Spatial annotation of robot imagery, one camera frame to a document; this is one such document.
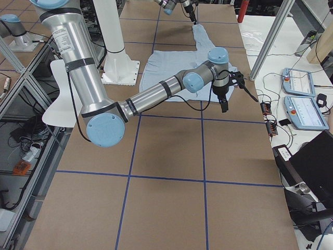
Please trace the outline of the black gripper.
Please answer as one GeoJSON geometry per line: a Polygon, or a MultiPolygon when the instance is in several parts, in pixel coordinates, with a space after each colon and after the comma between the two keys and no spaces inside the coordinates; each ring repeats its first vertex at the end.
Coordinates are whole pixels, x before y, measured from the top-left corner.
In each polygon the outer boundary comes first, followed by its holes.
{"type": "Polygon", "coordinates": [[[228,111],[228,100],[226,99],[226,94],[229,91],[229,86],[215,86],[212,87],[213,93],[220,98],[221,110],[223,113],[228,111]]]}
{"type": "Polygon", "coordinates": [[[190,20],[193,22],[193,24],[197,24],[197,19],[196,19],[196,15],[193,14],[193,6],[192,5],[188,5],[188,6],[185,6],[185,11],[190,14],[189,17],[190,17],[190,20]]]}

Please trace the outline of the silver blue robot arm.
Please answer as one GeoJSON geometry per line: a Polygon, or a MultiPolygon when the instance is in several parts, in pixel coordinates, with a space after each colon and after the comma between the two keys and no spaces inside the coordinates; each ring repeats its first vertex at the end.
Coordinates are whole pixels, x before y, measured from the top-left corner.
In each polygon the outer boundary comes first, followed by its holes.
{"type": "Polygon", "coordinates": [[[197,24],[195,8],[198,6],[199,1],[154,0],[154,2],[163,8],[167,15],[171,15],[176,5],[180,3],[184,16],[189,18],[193,24],[197,24]]]}
{"type": "Polygon", "coordinates": [[[93,56],[79,1],[34,1],[33,5],[41,23],[50,29],[64,60],[70,90],[79,95],[81,116],[86,122],[81,136],[86,141],[100,147],[114,146],[122,140],[130,118],[182,90],[194,93],[206,84],[211,84],[222,112],[228,111],[226,94],[232,81],[226,49],[213,48],[197,68],[182,70],[125,101],[116,102],[108,97],[105,83],[133,85],[139,70],[139,61],[126,54],[116,2],[93,2],[105,43],[103,73],[93,56]]]}

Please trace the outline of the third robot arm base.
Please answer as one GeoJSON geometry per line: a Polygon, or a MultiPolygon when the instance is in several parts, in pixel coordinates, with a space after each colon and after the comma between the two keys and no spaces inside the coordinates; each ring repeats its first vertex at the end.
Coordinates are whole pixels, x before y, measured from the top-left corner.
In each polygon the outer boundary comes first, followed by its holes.
{"type": "Polygon", "coordinates": [[[13,52],[32,52],[44,42],[42,35],[30,34],[16,15],[4,14],[1,16],[1,37],[9,36],[14,38],[8,45],[13,52]]]}

